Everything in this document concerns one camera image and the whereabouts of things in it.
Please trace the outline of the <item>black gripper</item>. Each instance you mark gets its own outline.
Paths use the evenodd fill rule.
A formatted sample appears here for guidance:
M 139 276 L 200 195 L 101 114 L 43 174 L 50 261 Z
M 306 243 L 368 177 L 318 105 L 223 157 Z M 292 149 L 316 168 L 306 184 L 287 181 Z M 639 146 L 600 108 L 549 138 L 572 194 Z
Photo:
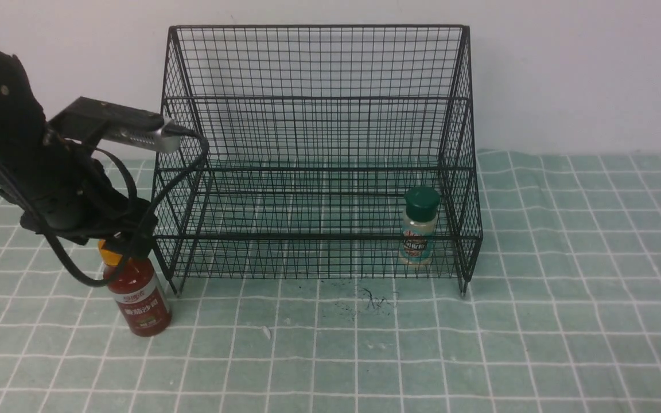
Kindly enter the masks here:
M 35 233 L 84 245 L 113 239 L 118 246 L 152 240 L 157 218 L 134 188 L 115 190 L 90 141 L 74 141 L 53 129 L 32 136 L 0 137 L 0 196 L 22 209 L 20 225 Z

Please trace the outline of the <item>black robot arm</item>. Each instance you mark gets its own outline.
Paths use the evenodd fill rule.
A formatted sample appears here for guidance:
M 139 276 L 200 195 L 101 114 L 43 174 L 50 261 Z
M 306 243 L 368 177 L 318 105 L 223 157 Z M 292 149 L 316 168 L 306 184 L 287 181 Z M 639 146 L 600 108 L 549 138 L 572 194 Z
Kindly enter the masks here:
M 52 121 L 35 99 L 18 57 L 0 51 L 0 196 L 23 209 L 22 227 L 50 228 L 80 245 L 137 233 L 157 221 L 135 188 L 115 190 L 92 155 L 118 126 L 159 126 L 157 114 L 79 98 Z

